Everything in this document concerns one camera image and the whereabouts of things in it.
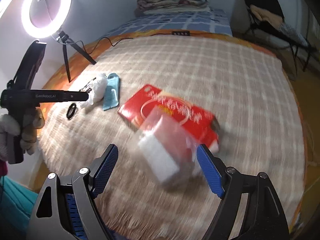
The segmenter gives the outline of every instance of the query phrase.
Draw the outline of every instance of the teal pants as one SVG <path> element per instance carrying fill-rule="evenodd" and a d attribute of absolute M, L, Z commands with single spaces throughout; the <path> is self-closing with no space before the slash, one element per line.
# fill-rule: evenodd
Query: teal pants
<path fill-rule="evenodd" d="M 25 234 L 38 194 L 7 176 L 0 178 L 0 186 L 1 220 L 5 220 L 14 229 Z"/>

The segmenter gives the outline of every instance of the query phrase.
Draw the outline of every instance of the blue plaid bed sheet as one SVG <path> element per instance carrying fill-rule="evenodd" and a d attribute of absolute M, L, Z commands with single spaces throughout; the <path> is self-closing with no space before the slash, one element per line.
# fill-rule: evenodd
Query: blue plaid bed sheet
<path fill-rule="evenodd" d="M 118 28 L 108 32 L 106 36 L 111 37 L 125 33 L 168 29 L 205 31 L 232 36 L 228 17 L 222 9 L 212 9 L 211 12 L 146 15 L 122 24 Z"/>

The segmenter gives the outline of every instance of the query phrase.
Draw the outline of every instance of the brown floor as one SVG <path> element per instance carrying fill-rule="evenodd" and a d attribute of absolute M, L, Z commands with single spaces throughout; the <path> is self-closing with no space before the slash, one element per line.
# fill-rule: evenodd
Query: brown floor
<path fill-rule="evenodd" d="M 287 75 L 293 78 L 295 76 L 295 68 L 291 52 L 270 50 L 281 60 Z M 302 63 L 298 60 L 297 64 L 298 78 L 295 81 L 291 81 L 291 84 L 303 115 L 303 127 L 308 137 L 306 187 L 300 210 L 300 223 L 305 225 L 320 203 L 320 72 L 311 67 L 306 72 L 303 72 Z M 33 185 L 30 187 L 35 192 L 39 192 L 49 173 L 43 163 Z"/>

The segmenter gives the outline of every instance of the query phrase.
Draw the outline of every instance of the black ring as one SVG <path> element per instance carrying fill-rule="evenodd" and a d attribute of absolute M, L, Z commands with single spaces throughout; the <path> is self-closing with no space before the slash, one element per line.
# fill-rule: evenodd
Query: black ring
<path fill-rule="evenodd" d="M 67 111 L 67 118 L 70 120 L 76 113 L 77 105 L 76 103 L 72 103 L 71 106 L 69 106 L 69 109 Z"/>

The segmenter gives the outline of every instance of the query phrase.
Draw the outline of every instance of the red box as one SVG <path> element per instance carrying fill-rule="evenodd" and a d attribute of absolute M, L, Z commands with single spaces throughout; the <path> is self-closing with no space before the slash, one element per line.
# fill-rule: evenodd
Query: red box
<path fill-rule="evenodd" d="M 213 113 L 152 85 L 145 85 L 118 110 L 129 125 L 138 129 L 151 110 L 158 106 L 204 143 L 212 153 L 219 150 L 219 123 Z"/>

